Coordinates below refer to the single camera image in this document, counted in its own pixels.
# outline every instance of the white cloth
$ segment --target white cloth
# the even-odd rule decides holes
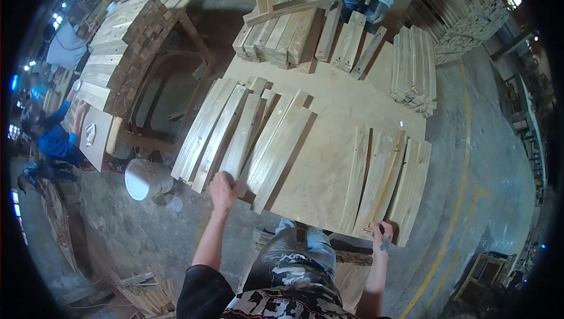
[[[68,70],[76,68],[87,49],[86,42],[76,35],[78,28],[78,25],[73,27],[70,22],[66,22],[59,27],[49,45],[47,63]]]

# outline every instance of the plastic bucket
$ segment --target plastic bucket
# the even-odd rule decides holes
[[[133,159],[125,169],[125,187],[129,195],[142,201],[168,192],[174,179],[165,164],[144,159]]]

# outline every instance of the blue long-sleeve shirt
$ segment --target blue long-sleeve shirt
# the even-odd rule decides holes
[[[49,116],[50,127],[45,127],[45,132],[37,138],[37,145],[43,155],[78,166],[84,160],[84,155],[78,148],[80,138],[74,133],[69,135],[60,125],[70,106],[65,100],[61,107]]]

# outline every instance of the gray glove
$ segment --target gray glove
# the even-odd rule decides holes
[[[389,7],[385,3],[378,2],[374,15],[369,19],[370,23],[376,25],[383,21],[386,18],[388,9]]]

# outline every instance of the hand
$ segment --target hand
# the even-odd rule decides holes
[[[376,25],[376,24],[380,23],[381,21],[383,21],[384,18],[386,18],[388,9],[389,9],[389,7],[385,3],[378,2],[378,5],[376,6],[376,10],[374,11],[374,14],[369,19],[370,23],[372,23],[373,25]]]
[[[380,231],[380,226],[384,229],[384,234]],[[372,233],[374,234],[374,241],[372,243],[373,256],[378,253],[385,253],[387,255],[390,249],[391,238],[394,235],[394,231],[391,224],[382,221],[380,224],[371,222],[369,225]]]
[[[229,212],[241,192],[241,184],[236,182],[230,185],[228,176],[225,171],[217,172],[210,183],[209,193],[214,211]]]

